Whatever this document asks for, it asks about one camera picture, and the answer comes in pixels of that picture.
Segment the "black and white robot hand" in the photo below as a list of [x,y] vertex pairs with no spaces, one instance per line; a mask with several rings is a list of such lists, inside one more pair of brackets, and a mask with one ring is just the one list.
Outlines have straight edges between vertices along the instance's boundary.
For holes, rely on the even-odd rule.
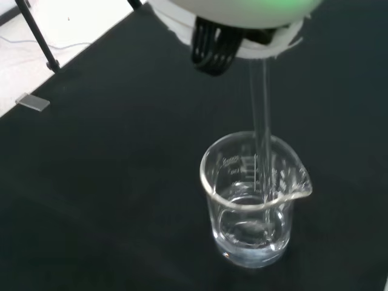
[[235,58],[275,58],[296,46],[304,20],[321,0],[149,1],[185,45],[200,72],[222,75]]

